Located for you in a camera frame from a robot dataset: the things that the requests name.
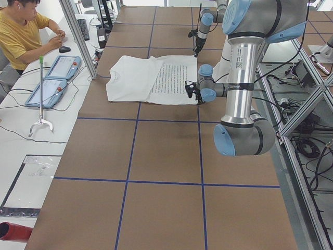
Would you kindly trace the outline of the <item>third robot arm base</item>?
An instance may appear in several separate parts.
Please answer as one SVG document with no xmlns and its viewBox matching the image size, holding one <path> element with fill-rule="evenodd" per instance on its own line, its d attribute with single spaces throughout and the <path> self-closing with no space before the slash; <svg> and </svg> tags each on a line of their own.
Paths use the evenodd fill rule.
<svg viewBox="0 0 333 250">
<path fill-rule="evenodd" d="M 312 58 L 317 63 L 332 63 L 332 36 L 325 45 L 309 45 L 308 46 Z"/>
</svg>

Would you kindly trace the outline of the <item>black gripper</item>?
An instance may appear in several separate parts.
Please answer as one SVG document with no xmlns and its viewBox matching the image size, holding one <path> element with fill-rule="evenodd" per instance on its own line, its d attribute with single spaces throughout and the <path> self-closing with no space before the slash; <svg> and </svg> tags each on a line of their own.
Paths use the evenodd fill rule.
<svg viewBox="0 0 333 250">
<path fill-rule="evenodd" d="M 199 29 L 192 29 L 189 34 L 188 37 L 195 37 L 195 46 L 193 48 L 193 53 L 195 57 L 198 57 L 200 51 L 203 49 L 205 43 L 206 43 L 206 39 L 207 39 L 207 31 L 202 31 Z"/>
<path fill-rule="evenodd" d="M 192 98 L 193 95 L 195 96 L 195 100 L 197 100 L 198 105 L 202 105 L 205 103 L 205 101 L 203 101 L 201 98 L 200 89 L 197 87 L 196 82 L 186 80 L 185 81 L 185 91 L 189 98 Z"/>
</svg>

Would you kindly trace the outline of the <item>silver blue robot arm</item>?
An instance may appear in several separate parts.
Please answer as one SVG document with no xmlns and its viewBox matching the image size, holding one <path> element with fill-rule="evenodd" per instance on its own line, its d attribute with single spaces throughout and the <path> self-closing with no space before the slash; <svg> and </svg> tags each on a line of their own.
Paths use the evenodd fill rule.
<svg viewBox="0 0 333 250">
<path fill-rule="evenodd" d="M 210 9 L 202 9 L 199 13 L 197 28 L 192 29 L 188 37 L 195 38 L 195 45 L 193 48 L 194 56 L 198 57 L 199 53 L 203 49 L 211 26 L 215 24 L 223 23 L 224 14 L 227 10 L 229 1 L 215 1 L 217 8 L 212 11 Z"/>
<path fill-rule="evenodd" d="M 210 27 L 222 25 L 230 45 L 228 81 L 218 83 L 211 65 L 200 66 L 197 81 L 186 82 L 188 97 L 198 103 L 226 98 L 225 115 L 214 128 L 214 143 L 224 156 L 260 155 L 269 151 L 275 132 L 269 121 L 252 107 L 254 76 L 265 51 L 261 45 L 300 37 L 306 26 L 307 1 L 217 1 L 216 11 L 204 9 L 195 37 L 194 54 L 203 49 Z"/>
</svg>

